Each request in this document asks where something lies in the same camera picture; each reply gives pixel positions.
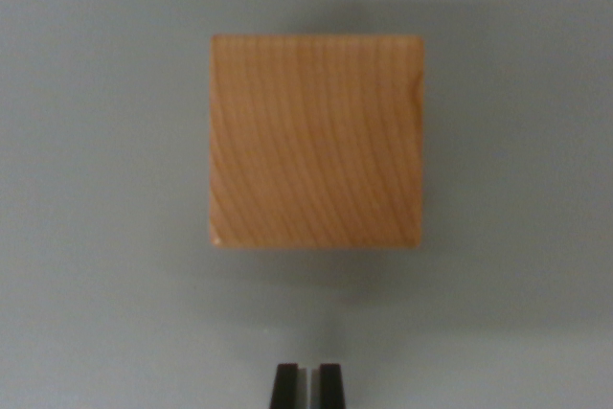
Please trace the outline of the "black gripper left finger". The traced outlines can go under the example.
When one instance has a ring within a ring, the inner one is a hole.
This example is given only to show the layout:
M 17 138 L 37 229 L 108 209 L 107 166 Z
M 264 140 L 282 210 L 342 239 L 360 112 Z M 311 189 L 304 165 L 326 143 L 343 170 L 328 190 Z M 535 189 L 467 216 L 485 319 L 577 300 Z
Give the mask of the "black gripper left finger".
M 270 409 L 307 409 L 307 369 L 297 363 L 282 363 L 277 366 L 274 378 Z

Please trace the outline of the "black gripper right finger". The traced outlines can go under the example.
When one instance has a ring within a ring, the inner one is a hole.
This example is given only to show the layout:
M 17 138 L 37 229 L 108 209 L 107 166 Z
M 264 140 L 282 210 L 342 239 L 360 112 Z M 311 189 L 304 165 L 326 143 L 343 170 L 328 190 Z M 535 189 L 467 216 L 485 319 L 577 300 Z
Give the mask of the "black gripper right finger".
M 311 371 L 311 409 L 346 409 L 341 365 L 324 363 Z

